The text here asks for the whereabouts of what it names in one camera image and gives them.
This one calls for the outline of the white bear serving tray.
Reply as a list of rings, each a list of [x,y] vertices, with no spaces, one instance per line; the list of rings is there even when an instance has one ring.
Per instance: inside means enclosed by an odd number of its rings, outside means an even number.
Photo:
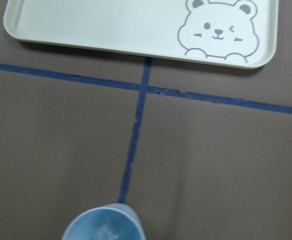
[[[277,0],[10,0],[3,25],[24,42],[256,69],[278,15]]]

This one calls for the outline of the light blue paper cup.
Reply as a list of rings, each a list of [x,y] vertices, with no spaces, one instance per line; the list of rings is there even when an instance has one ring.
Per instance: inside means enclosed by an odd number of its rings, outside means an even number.
[[[128,205],[113,203],[90,209],[76,217],[62,235],[63,240],[94,240],[96,230],[108,225],[117,240],[145,240],[137,213]]]

